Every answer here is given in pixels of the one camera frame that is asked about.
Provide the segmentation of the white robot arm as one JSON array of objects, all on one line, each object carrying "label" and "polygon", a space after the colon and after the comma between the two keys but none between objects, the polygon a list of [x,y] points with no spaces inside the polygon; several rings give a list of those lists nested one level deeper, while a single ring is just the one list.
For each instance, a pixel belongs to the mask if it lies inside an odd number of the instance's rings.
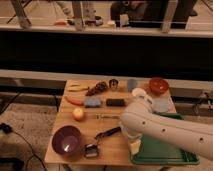
[{"label": "white robot arm", "polygon": [[138,95],[124,109],[120,124],[129,140],[145,134],[213,160],[213,125],[154,114],[153,104],[149,95]]}]

